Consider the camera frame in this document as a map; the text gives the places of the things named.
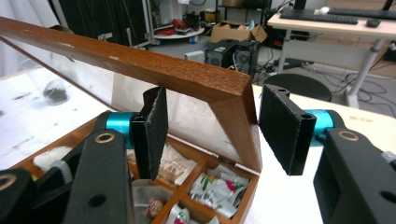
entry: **wooden box lid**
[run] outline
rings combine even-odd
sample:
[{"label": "wooden box lid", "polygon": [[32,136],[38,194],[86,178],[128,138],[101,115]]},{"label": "wooden box lid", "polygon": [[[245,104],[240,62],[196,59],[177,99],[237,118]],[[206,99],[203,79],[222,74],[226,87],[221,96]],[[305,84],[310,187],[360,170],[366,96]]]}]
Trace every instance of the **wooden box lid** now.
[{"label": "wooden box lid", "polygon": [[[0,40],[11,47],[12,43],[2,36],[66,56],[72,60],[113,71],[125,77],[163,86],[170,91],[203,102],[204,105],[208,105],[219,122],[219,126],[225,133],[225,139],[204,142],[195,138],[194,135],[205,134],[205,129],[196,133],[195,130],[198,128],[191,127],[192,132],[186,133],[172,126],[172,123],[170,123],[170,133],[198,147],[213,151],[225,159],[240,163],[258,173],[261,172],[259,129],[250,76],[209,64],[128,48],[2,17],[0,17],[0,35]],[[29,57],[48,67],[34,55]],[[53,72],[59,76],[62,75],[56,70]],[[232,147],[219,147],[226,144],[231,144]]]}]

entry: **wooden box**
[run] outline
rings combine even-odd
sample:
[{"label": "wooden box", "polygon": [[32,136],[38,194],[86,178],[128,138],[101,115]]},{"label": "wooden box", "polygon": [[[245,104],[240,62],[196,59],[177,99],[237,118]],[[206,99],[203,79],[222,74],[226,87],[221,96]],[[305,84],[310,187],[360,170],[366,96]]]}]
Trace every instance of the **wooden box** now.
[{"label": "wooden box", "polygon": [[[209,64],[195,63],[146,50],[131,49],[83,36],[65,34],[5,18],[0,18],[0,35],[55,52],[74,61],[113,71],[127,79],[135,78],[156,86],[163,86],[177,94],[189,96],[189,99],[207,104],[219,127],[223,130],[225,138],[212,139],[208,142],[202,141],[198,135],[212,133],[205,133],[205,129],[197,127],[200,125],[189,127],[192,132],[185,132],[183,129],[175,127],[174,123],[170,123],[169,133],[175,137],[169,136],[167,142],[171,143],[185,158],[197,161],[197,165],[179,187],[166,184],[158,179],[151,183],[173,191],[171,199],[153,220],[153,223],[164,223],[175,203],[189,208],[191,218],[200,223],[206,223],[214,216],[219,218],[220,223],[244,222],[262,170],[260,133],[252,85],[248,75]],[[26,53],[16,46],[13,48],[52,69],[34,55]],[[52,70],[56,75],[63,76],[55,69]],[[14,167],[27,169],[40,177],[43,174],[32,164],[33,157],[49,148],[76,146],[92,131],[94,121],[95,119],[88,121]],[[205,153],[197,148],[204,148],[211,153]],[[204,173],[207,169],[213,169],[219,164],[223,164],[238,175],[249,179],[238,211],[231,218],[205,207],[189,196],[191,186],[199,174]],[[134,165],[130,164],[130,169],[137,175]]]}]

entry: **black foam pad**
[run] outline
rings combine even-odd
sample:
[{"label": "black foam pad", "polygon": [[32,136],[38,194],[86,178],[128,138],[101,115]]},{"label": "black foam pad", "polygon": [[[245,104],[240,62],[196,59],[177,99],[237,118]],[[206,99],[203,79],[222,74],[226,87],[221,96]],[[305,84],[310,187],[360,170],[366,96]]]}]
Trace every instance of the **black foam pad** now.
[{"label": "black foam pad", "polygon": [[259,126],[287,175],[302,175],[317,118],[289,99],[286,89],[264,84]]},{"label": "black foam pad", "polygon": [[141,179],[155,179],[160,169],[168,133],[166,89],[157,87],[144,93],[145,105],[131,121],[131,139]]}]

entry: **desk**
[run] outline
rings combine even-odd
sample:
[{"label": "desk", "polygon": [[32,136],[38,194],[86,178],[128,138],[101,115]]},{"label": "desk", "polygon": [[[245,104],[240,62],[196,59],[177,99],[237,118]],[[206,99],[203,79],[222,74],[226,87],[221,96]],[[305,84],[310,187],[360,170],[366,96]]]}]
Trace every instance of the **desk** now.
[{"label": "desk", "polygon": [[[84,92],[71,85],[66,86],[67,90],[73,94],[67,103],[58,106],[43,106],[40,100],[36,99],[37,91],[28,75],[18,74],[0,79],[2,95],[0,106],[4,111],[4,114],[0,116],[0,133],[6,133],[0,135],[2,145],[0,169],[23,160],[107,110],[107,107]],[[257,111],[260,111],[262,88],[253,86],[253,91]],[[13,100],[20,95],[25,95],[24,103],[21,98],[18,101]],[[294,94],[290,99],[302,109],[337,111],[349,129],[363,133],[376,147],[396,153],[394,147],[396,146],[396,119]],[[32,116],[35,120],[26,119]],[[14,147],[15,144],[7,144],[7,142],[21,144]],[[322,148],[310,148],[304,175],[286,176],[262,135],[260,142],[263,158],[262,174],[247,214],[246,223],[320,223],[321,216],[312,182]]]},{"label": "desk", "polygon": [[[359,67],[360,71],[358,73],[358,77],[353,83],[352,88],[346,93],[346,101],[348,105],[359,108],[357,97],[358,90],[385,40],[393,39],[396,36],[396,22],[381,21],[377,28],[368,28],[365,26],[366,20],[359,20],[357,25],[350,25],[319,21],[285,20],[280,19],[279,16],[280,14],[277,13],[268,21],[268,25],[277,29],[286,30],[286,36],[284,38],[277,72],[282,73],[283,64],[287,56],[318,63],[331,63]],[[356,49],[352,47],[321,44],[309,41],[304,42],[290,40],[291,30],[373,37],[375,38],[375,42],[370,49]]]}]

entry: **office chair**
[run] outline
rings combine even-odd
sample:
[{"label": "office chair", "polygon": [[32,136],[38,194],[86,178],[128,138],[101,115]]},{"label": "office chair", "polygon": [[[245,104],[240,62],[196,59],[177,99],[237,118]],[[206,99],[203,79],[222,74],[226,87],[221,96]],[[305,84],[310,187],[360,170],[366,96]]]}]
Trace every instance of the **office chair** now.
[{"label": "office chair", "polygon": [[312,77],[305,77],[298,74],[278,74],[264,80],[265,84],[275,85],[285,88],[291,93],[327,101],[332,100],[332,93],[321,82]]}]

